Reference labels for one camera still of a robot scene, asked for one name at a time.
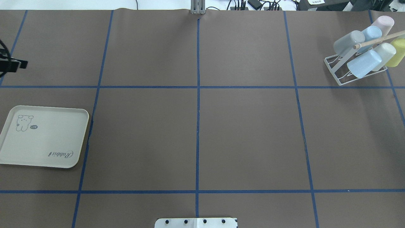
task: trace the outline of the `vertical blue line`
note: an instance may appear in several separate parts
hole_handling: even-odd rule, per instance
[[[77,193],[77,198],[76,198],[76,206],[75,206],[75,213],[73,214],[72,228],[74,228],[76,226],[76,218],[77,218],[77,212],[78,212],[78,209],[79,209],[79,202],[80,202],[81,189],[82,189],[82,186],[83,186],[84,172],[86,170],[87,156],[88,156],[88,153],[89,153],[89,142],[90,142],[90,137],[91,137],[92,132],[93,132],[94,114],[95,114],[96,108],[97,108],[98,94],[100,92],[102,73],[103,73],[103,70],[104,70],[104,62],[105,62],[105,56],[107,54],[108,40],[110,38],[110,31],[111,31],[111,24],[112,24],[112,21],[113,21],[113,15],[114,15],[114,10],[111,10],[110,22],[109,22],[108,31],[107,31],[107,38],[106,38],[106,41],[105,41],[104,53],[103,53],[102,62],[101,62],[100,76],[98,78],[97,92],[96,92],[96,97],[94,99],[92,119],[91,119],[91,122],[90,122],[89,137],[87,138],[86,151],[85,151],[84,160],[83,160],[83,167],[81,169],[80,182],[79,182],[79,192]]]
[[[11,55],[11,56],[13,56],[13,52],[14,52],[14,49],[15,49],[15,45],[17,44],[18,37],[20,36],[21,30],[23,29],[23,25],[24,25],[24,22],[25,22],[25,18],[27,17],[27,13],[28,13],[28,10],[26,10],[25,13],[24,13],[24,17],[23,17],[23,20],[21,21],[20,28],[18,29],[17,36],[16,36],[15,39],[14,39],[14,43],[13,43],[13,46],[12,46],[11,51],[10,51],[10,55]],[[5,77],[5,76],[3,76],[2,78],[0,78],[0,86],[1,86],[1,84],[3,83],[4,77]]]
[[[196,133],[196,217],[198,211],[198,191],[200,189],[200,19],[197,20],[197,133]]]
[[[319,228],[318,212],[317,212],[317,209],[316,209],[316,202],[315,202],[315,193],[314,193],[314,191],[313,191],[311,165],[310,165],[310,163],[309,163],[309,155],[308,155],[308,148],[307,148],[307,139],[306,139],[306,137],[305,137],[304,122],[303,122],[303,117],[302,117],[302,112],[301,112],[301,104],[300,104],[300,99],[299,99],[299,96],[298,96],[298,86],[297,86],[297,80],[296,80],[296,77],[295,77],[294,61],[293,61],[293,59],[292,59],[290,34],[289,34],[289,32],[288,32],[288,24],[287,24],[287,15],[286,15],[286,12],[285,12],[285,11],[283,11],[283,13],[284,13],[284,23],[285,23],[285,26],[286,26],[288,51],[289,51],[289,53],[290,53],[291,71],[292,71],[292,77],[293,77],[293,79],[294,79],[295,96],[296,96],[296,99],[297,99],[298,114],[299,114],[299,117],[300,117],[301,133],[302,133],[302,135],[303,135],[304,148],[305,148],[305,156],[306,156],[306,160],[307,160],[307,170],[308,170],[309,186],[310,186],[310,188],[311,188],[313,214],[314,214],[314,217],[315,217],[315,225],[316,225],[316,228]]]
[[[370,17],[370,22],[373,23],[373,17],[372,17],[372,15],[371,15],[371,10],[369,10],[369,17]],[[401,119],[402,119],[402,124],[403,124],[404,127],[405,127],[404,114],[403,114],[403,112],[402,112],[401,105],[399,104],[398,97],[396,96],[396,91],[395,91],[395,88],[394,88],[394,84],[392,83],[392,79],[391,79],[390,72],[389,72],[388,69],[386,70],[386,72],[387,72],[388,80],[390,81],[392,93],[394,94],[396,106],[398,107],[399,115],[401,116]]]

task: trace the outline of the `rectangular tray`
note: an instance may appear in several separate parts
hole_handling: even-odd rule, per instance
[[[71,168],[88,121],[84,109],[15,106],[0,134],[0,164]]]

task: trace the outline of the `horizontal blue line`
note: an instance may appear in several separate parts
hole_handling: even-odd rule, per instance
[[[196,190],[0,190],[0,194],[194,194]],[[405,189],[314,189],[314,193],[405,192]],[[311,193],[310,189],[198,190],[199,194]]]
[[[97,88],[97,86],[0,86],[0,88]],[[197,86],[100,86],[100,88],[197,89]],[[200,86],[201,89],[295,89],[294,86]],[[391,86],[297,86],[299,89],[391,89]],[[405,86],[394,86],[405,89]]]

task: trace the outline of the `gray tabletop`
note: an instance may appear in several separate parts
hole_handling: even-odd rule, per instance
[[[83,108],[70,169],[0,165],[0,227],[405,226],[405,64],[338,86],[332,44],[405,13],[0,11],[16,105]]]

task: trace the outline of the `yellow cup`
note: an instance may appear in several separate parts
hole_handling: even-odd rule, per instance
[[[405,56],[405,39],[395,39],[391,42],[396,49],[396,54],[385,64],[387,67],[396,67]]]

